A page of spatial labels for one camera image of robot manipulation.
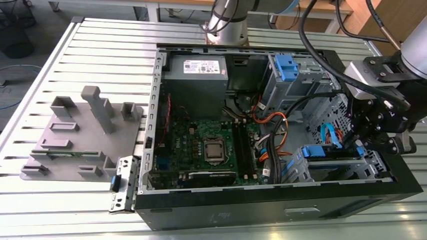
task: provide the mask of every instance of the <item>motherboard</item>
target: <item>motherboard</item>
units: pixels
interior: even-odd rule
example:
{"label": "motherboard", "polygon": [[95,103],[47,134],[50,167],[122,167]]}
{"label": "motherboard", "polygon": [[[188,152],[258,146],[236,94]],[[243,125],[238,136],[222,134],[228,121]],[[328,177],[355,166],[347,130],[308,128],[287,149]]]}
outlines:
{"label": "motherboard", "polygon": [[151,182],[156,189],[263,184],[252,150],[259,125],[232,121],[174,121],[159,147]]}

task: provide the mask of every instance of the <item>metal bracket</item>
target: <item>metal bracket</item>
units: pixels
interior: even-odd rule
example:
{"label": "metal bracket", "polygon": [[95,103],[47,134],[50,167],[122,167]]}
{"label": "metal bracket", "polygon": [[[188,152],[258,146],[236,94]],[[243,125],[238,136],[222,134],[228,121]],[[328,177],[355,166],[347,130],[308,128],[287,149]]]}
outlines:
{"label": "metal bracket", "polygon": [[111,188],[111,214],[134,213],[134,193],[136,193],[136,181],[140,159],[127,156],[119,159],[116,175],[112,177]]}
{"label": "metal bracket", "polygon": [[405,64],[402,63],[400,52],[394,56],[370,56],[364,58],[363,63],[370,73],[382,83],[400,83],[405,81],[422,80],[421,77],[406,69]]}

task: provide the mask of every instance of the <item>side panel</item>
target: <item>side panel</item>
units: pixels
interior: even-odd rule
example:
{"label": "side panel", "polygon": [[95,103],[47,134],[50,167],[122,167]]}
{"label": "side panel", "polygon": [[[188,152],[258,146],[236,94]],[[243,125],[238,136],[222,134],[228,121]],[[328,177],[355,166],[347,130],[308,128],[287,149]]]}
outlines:
{"label": "side panel", "polygon": [[274,224],[346,217],[386,202],[368,196],[136,210],[155,231]]}

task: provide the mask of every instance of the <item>ram slot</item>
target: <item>ram slot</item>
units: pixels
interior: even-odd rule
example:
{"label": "ram slot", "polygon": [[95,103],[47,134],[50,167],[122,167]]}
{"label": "ram slot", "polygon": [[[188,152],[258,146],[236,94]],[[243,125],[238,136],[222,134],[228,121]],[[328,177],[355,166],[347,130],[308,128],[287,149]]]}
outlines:
{"label": "ram slot", "polygon": [[251,153],[251,141],[250,141],[250,135],[247,131],[247,126],[240,124],[240,144],[243,149],[243,160],[246,167],[246,174],[248,175],[248,178],[251,179],[254,177],[255,168],[254,168],[254,161],[252,161],[252,153]]}
{"label": "ram slot", "polygon": [[232,141],[235,158],[239,168],[239,178],[252,178],[255,170],[251,156],[250,137],[246,126],[243,124],[232,125]]}

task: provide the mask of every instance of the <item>power supply label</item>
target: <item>power supply label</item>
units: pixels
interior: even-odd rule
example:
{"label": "power supply label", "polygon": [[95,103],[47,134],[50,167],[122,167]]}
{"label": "power supply label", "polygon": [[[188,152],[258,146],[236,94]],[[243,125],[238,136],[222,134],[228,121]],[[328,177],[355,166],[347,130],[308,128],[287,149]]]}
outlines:
{"label": "power supply label", "polygon": [[184,74],[220,74],[220,61],[186,60]]}

